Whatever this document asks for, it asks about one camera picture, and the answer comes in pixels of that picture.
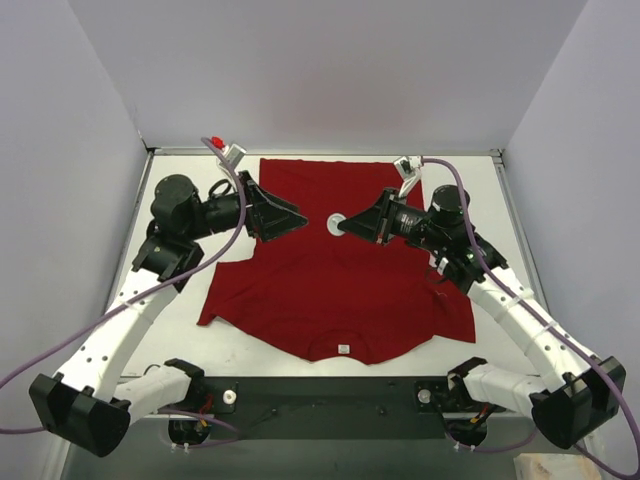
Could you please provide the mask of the red t-shirt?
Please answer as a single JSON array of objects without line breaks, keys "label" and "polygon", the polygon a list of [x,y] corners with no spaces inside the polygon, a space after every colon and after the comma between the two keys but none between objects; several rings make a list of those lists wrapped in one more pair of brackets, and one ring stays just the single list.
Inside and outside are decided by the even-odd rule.
[{"label": "red t-shirt", "polygon": [[388,163],[262,159],[259,183],[297,205],[305,227],[258,243],[215,268],[198,323],[223,319],[308,361],[340,355],[364,364],[401,356],[435,336],[476,339],[470,300],[401,241],[377,246],[327,227],[401,180]]}]

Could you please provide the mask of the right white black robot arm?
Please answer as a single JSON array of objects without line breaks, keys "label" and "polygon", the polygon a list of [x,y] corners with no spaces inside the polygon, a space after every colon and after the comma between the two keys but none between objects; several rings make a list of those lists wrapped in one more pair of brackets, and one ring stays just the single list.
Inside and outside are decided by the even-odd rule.
[{"label": "right white black robot arm", "polygon": [[541,307],[507,260],[467,221],[469,194],[437,188],[427,210],[384,189],[370,208],[341,220],[340,231],[386,245],[398,237],[429,253],[430,265],[507,333],[535,368],[532,377],[473,358],[451,370],[451,389],[474,402],[531,418],[553,445],[569,449],[613,418],[626,370],[577,342]]}]

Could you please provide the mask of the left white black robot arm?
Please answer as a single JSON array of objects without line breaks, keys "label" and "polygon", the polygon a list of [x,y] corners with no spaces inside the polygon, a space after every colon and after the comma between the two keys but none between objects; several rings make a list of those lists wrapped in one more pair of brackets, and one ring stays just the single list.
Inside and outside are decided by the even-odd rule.
[{"label": "left white black robot arm", "polygon": [[121,382],[132,354],[162,311],[182,292],[204,252],[200,239],[246,230],[263,243],[307,225],[297,206],[263,190],[242,171],[234,193],[201,200],[185,175],[162,179],[154,190],[146,239],[97,326],[53,376],[40,374],[29,396],[43,428],[97,457],[121,443],[148,414],[204,402],[204,372],[177,358],[137,379]]}]

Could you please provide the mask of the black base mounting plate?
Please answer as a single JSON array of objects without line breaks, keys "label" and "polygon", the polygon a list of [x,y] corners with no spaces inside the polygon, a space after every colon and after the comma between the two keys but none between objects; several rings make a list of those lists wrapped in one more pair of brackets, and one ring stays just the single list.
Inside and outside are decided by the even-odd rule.
[{"label": "black base mounting plate", "polygon": [[462,400],[442,376],[203,377],[170,409],[172,441],[423,440],[483,442],[495,408]]}]

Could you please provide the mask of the beige cardboard box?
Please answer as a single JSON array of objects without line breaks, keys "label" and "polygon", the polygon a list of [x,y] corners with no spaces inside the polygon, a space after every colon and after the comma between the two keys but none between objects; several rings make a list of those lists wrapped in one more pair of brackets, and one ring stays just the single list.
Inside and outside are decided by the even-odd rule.
[{"label": "beige cardboard box", "polygon": [[522,480],[601,480],[588,459],[572,454],[524,453],[514,459],[516,478]]}]

